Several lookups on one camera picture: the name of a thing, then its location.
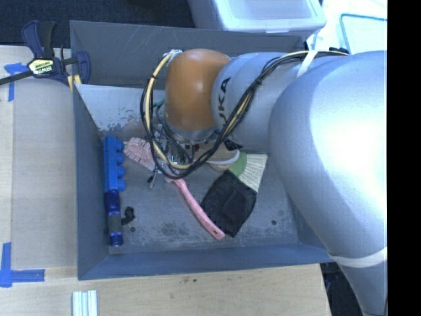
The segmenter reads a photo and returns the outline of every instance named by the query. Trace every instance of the black cable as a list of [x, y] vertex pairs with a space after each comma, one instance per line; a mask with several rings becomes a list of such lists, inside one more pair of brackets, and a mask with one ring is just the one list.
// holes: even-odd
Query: black cable
[[[315, 55], [314, 58], [328, 56], [328, 55], [346, 55], [346, 54], [341, 53], [341, 52], [334, 52], [334, 51], [318, 52]], [[235, 130], [235, 128], [238, 126], [238, 124], [243, 120], [244, 116], [247, 114], [247, 112], [250, 108], [250, 104], [251, 104], [251, 102], [252, 102], [252, 100], [255, 96], [255, 92], [256, 92], [257, 88], [262, 84], [262, 81], [267, 76], [269, 76], [280, 65], [287, 64], [287, 63], [294, 63], [294, 62], [297, 62], [297, 61], [302, 61], [306, 56], [307, 56], [307, 52], [301, 52], [301, 53], [298, 53], [296, 55], [288, 55], [287, 57], [275, 57], [273, 59], [270, 59], [263, 66], [263, 69], [262, 69], [261, 73], [255, 78], [255, 80], [249, 85], [249, 87], [245, 90], [243, 95], [240, 97], [240, 100], [238, 101], [234, 110], [229, 115], [227, 121], [225, 122], [225, 125], [222, 127], [219, 135], [217, 136], [214, 145], [209, 150], [204, 152], [196, 161], [194, 161], [194, 162], [190, 161], [190, 163], [189, 163], [190, 166], [186, 169], [175, 170], [174, 167], [172, 167], [172, 165], [170, 163], [166, 163], [167, 167], [171, 170], [171, 172], [173, 172], [173, 174], [169, 174], [166, 170], [164, 170], [162, 165], [158, 163], [156, 151], [155, 151], [155, 147], [153, 146], [153, 143], [157, 144], [157, 146], [161, 149], [161, 151], [162, 151], [162, 146], [159, 144], [158, 141], [156, 141], [153, 131], [151, 131], [146, 126], [146, 121], [144, 119], [145, 113], [143, 111], [143, 103], [144, 103], [144, 99], [145, 99], [145, 93], [147, 91], [147, 87], [145, 87], [144, 90], [143, 90], [143, 94], [142, 94], [142, 97], [141, 97], [141, 104], [140, 104], [141, 117], [142, 117], [143, 125], [144, 125], [144, 127], [147, 131], [147, 140], [149, 141], [149, 143], [151, 145], [151, 153], [152, 153], [154, 162], [157, 164], [157, 167], [160, 169], [160, 171], [165, 176], [167, 176], [168, 178], [181, 179], [181, 178], [189, 175], [193, 171], [197, 170], [203, 164], [205, 164], [206, 161], [216, 152], [216, 150], [219, 148], [220, 144], [223, 143], [226, 139], [228, 139], [228, 136]], [[150, 98], [151, 99], [149, 100], [149, 102], [150, 102], [150, 104], [149, 104], [149, 120], [150, 120], [150, 123], [152, 125], [152, 120], [153, 120], [152, 95], [151, 95]], [[181, 147], [179, 145], [179, 143], [177, 143], [177, 142], [172, 142], [172, 143], [175, 144], [176, 146], [178, 145], [181, 149], [183, 149], [183, 147]]]

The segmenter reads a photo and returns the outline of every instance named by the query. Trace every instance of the wooden table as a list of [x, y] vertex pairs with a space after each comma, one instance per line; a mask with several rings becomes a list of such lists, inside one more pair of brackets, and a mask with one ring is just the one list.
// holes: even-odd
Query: wooden table
[[[7, 76], [4, 65], [12, 63], [4, 62], [10, 57], [2, 55], [3, 48], [0, 78]], [[30, 51], [17, 50], [29, 61]], [[0, 87], [0, 243], [12, 240], [14, 103], [8, 102], [8, 90]], [[0, 288], [0, 315], [71, 315], [76, 290], [96, 290], [102, 316], [331, 316], [318, 264], [91, 281], [78, 281], [75, 266], [52, 267], [45, 269], [45, 282]]]

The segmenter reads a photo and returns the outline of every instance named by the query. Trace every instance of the blue clamp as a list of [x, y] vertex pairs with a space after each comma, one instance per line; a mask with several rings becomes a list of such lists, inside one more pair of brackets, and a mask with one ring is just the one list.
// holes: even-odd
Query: blue clamp
[[54, 57], [54, 50], [51, 47], [51, 35], [56, 27], [56, 23], [42, 22], [37, 20], [27, 23], [22, 29], [22, 37], [26, 47], [31, 49], [34, 59], [28, 63], [28, 67], [32, 67], [32, 63], [45, 65], [49, 71], [40, 71], [34, 73], [35, 78], [50, 78], [68, 86], [69, 73], [66, 72], [65, 66], [70, 63], [79, 64], [79, 75], [82, 83], [87, 83], [91, 74], [89, 57], [85, 51], [76, 53], [76, 58], [60, 60]]
[[116, 139], [114, 136], [107, 136], [104, 139], [104, 166], [105, 166], [105, 191], [126, 189], [126, 181], [121, 179], [126, 170], [120, 166], [124, 162], [122, 140]]
[[[22, 63], [13, 63], [11, 65], [5, 65], [6, 71], [11, 75], [15, 75], [19, 72], [26, 72], [28, 71], [28, 67], [23, 65]], [[14, 100], [14, 82], [9, 84], [9, 98], [8, 101], [11, 102]]]
[[0, 287], [10, 288], [13, 283], [19, 282], [43, 282], [45, 269], [33, 269], [26, 271], [13, 271], [11, 269], [11, 248], [10, 242], [3, 244], [1, 256]]

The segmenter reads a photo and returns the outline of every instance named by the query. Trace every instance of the blue lego brick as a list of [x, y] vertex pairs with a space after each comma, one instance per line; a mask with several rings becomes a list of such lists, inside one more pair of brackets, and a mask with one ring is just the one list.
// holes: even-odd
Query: blue lego brick
[[124, 167], [120, 166], [124, 162], [122, 140], [115, 136], [107, 136], [104, 139], [104, 166], [105, 166], [105, 191], [126, 189], [126, 182], [121, 179], [125, 174]]
[[14, 271], [11, 269], [12, 244], [3, 244], [0, 268], [0, 287], [10, 288], [13, 283], [18, 282], [43, 282], [45, 269], [32, 269], [25, 271]]

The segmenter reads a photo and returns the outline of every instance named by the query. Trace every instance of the white plastic container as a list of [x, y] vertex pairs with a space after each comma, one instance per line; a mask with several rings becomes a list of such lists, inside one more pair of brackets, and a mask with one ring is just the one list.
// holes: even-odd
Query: white plastic container
[[196, 28], [308, 38], [326, 24], [319, 0], [187, 0]]

